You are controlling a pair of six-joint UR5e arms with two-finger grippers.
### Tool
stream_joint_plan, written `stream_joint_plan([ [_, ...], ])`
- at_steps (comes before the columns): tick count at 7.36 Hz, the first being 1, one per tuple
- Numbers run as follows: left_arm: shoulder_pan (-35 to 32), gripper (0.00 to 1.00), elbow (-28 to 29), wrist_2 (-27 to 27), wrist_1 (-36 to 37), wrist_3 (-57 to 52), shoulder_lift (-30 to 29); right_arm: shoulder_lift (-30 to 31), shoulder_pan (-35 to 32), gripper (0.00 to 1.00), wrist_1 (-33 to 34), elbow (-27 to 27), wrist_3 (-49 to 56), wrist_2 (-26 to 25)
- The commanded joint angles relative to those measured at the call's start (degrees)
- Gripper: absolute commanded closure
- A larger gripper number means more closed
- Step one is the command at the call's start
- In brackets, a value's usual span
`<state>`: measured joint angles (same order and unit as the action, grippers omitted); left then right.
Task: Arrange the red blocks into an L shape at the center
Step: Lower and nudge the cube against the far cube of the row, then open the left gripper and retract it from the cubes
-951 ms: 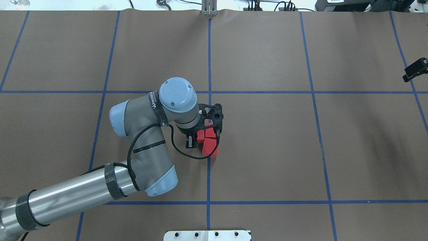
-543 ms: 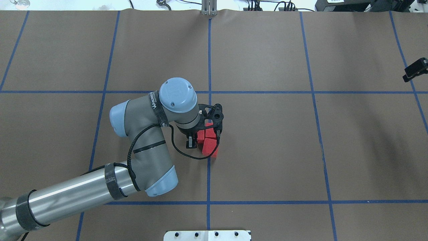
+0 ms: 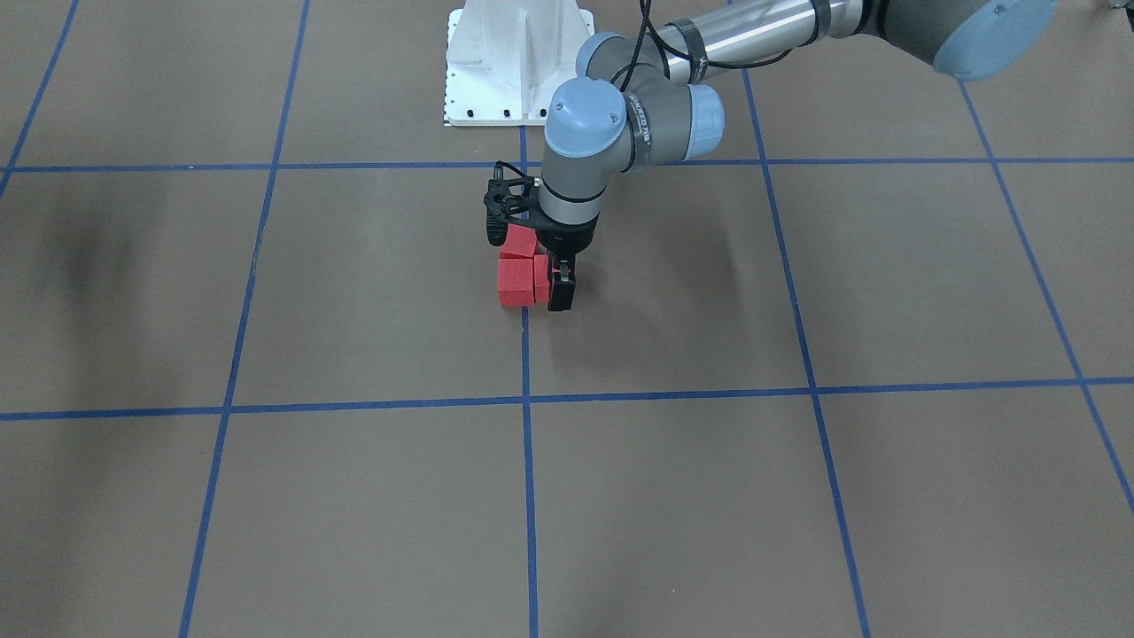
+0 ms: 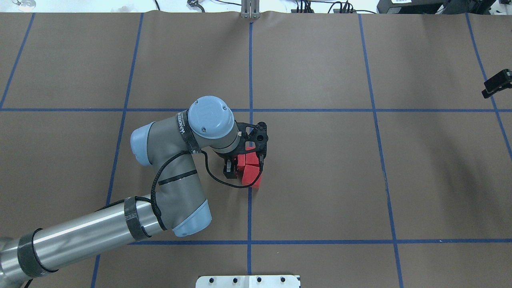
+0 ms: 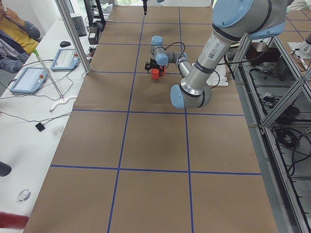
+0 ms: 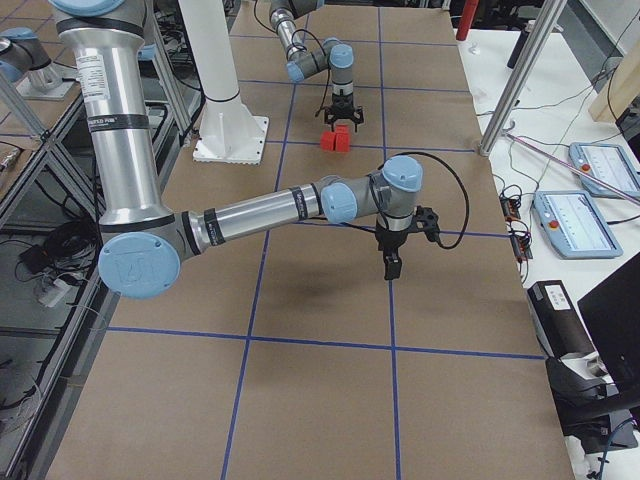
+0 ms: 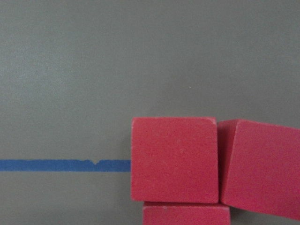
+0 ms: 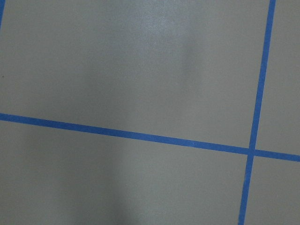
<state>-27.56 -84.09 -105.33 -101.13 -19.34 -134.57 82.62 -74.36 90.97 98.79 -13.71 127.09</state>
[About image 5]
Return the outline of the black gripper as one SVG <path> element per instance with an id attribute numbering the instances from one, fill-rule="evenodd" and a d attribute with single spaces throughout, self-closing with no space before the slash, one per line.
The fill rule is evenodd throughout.
<path id="1" fill-rule="evenodd" d="M 156 60 L 154 59 L 150 59 L 149 62 L 146 62 L 145 63 L 145 70 L 149 73 L 149 71 L 151 69 L 158 69 L 159 71 L 161 71 L 161 68 L 164 67 L 164 66 L 160 66 L 157 64 Z"/>

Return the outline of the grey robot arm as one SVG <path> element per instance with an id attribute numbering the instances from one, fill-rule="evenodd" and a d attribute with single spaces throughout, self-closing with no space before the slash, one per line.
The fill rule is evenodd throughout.
<path id="1" fill-rule="evenodd" d="M 250 39 L 281 34 L 286 9 L 291 3 L 290 0 L 219 0 L 213 8 L 211 36 L 193 65 L 184 52 L 166 50 L 163 38 L 153 36 L 151 58 L 145 70 L 156 71 L 153 76 L 158 77 L 169 63 L 174 63 L 182 80 L 171 88 L 172 105 L 177 109 L 204 107 L 211 99 L 207 80 L 230 46 L 245 34 Z"/>

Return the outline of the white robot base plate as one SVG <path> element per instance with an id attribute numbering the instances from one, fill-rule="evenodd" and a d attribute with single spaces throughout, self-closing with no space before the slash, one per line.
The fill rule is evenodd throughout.
<path id="1" fill-rule="evenodd" d="M 218 65 L 215 71 L 207 79 L 209 86 L 228 86 L 228 79 L 226 76 L 226 65 Z"/>

